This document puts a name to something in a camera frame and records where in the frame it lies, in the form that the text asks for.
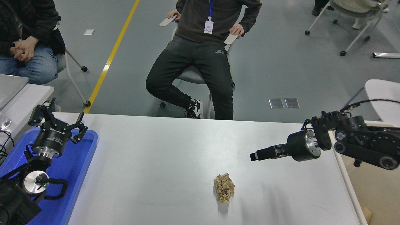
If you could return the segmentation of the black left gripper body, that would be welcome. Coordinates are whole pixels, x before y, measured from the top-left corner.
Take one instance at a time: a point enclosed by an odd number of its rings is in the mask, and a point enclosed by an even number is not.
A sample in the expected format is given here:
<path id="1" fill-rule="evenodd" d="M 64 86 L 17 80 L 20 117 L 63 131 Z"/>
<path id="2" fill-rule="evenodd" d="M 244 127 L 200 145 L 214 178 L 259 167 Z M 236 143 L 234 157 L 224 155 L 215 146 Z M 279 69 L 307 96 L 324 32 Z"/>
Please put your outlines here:
<path id="1" fill-rule="evenodd" d="M 40 148 L 47 147 L 57 152 L 63 152 L 68 139 L 72 136 L 67 123 L 57 120 L 55 124 L 46 121 L 41 125 L 41 130 L 32 145 L 32 151 L 38 152 Z"/>

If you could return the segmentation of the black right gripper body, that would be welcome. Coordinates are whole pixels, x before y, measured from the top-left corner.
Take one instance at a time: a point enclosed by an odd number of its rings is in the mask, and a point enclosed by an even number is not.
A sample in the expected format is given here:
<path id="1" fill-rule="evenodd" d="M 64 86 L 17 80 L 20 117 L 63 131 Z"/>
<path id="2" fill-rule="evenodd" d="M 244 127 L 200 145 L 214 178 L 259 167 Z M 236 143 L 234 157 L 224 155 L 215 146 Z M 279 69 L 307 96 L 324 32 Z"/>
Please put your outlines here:
<path id="1" fill-rule="evenodd" d="M 289 154 L 297 162 L 309 160 L 309 154 L 306 147 L 306 133 L 306 131 L 299 131 L 290 134 L 287 138 Z"/>

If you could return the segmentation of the jacket person's right hand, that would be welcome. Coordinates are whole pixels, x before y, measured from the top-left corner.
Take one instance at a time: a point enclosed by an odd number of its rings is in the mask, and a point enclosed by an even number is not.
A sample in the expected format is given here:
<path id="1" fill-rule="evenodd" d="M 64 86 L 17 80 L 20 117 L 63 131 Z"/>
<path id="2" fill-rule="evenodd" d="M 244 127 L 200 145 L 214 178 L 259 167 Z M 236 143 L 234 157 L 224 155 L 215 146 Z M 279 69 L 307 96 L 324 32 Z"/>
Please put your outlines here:
<path id="1" fill-rule="evenodd" d="M 25 61 L 25 53 L 24 50 L 18 49 L 15 47 L 14 44 L 11 45 L 10 47 L 10 54 L 20 62 Z"/>

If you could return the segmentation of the jacket person's left hand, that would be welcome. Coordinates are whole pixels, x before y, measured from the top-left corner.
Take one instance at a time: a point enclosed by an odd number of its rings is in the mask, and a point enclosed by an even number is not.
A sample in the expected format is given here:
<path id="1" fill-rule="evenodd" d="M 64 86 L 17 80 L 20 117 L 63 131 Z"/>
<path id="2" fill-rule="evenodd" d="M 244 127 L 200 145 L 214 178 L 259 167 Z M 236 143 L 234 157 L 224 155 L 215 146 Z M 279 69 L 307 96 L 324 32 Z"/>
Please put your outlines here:
<path id="1" fill-rule="evenodd" d="M 39 42 L 39 39 L 30 36 L 26 40 L 23 40 L 18 43 L 18 49 L 22 51 L 22 55 L 19 56 L 19 60 L 22 62 L 28 62 L 34 57 L 34 50 L 36 44 Z"/>

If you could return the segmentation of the lanyard person's left hand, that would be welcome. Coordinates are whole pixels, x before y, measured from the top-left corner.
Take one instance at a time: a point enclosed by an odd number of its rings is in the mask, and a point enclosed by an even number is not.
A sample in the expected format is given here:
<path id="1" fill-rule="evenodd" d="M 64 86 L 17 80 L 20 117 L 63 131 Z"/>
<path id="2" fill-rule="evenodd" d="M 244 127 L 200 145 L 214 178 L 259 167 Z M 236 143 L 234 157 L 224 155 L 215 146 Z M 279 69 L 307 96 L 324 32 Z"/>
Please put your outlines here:
<path id="1" fill-rule="evenodd" d="M 239 23 L 234 24 L 234 26 L 229 29 L 229 32 L 230 35 L 236 36 L 242 36 L 245 33 L 243 26 Z"/>

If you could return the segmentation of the lanyard person's right hand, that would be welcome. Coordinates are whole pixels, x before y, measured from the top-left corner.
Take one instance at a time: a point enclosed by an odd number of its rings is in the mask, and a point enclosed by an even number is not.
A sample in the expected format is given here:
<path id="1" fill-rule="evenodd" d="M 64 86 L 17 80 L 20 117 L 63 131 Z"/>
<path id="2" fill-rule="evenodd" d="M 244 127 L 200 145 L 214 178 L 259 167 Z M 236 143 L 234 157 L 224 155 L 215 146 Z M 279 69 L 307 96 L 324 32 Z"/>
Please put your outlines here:
<path id="1" fill-rule="evenodd" d="M 181 13 L 177 10 L 172 10 L 170 12 L 167 13 L 166 18 L 171 19 L 175 17 L 174 21 L 175 22 L 179 22 L 180 18 L 181 18 Z"/>

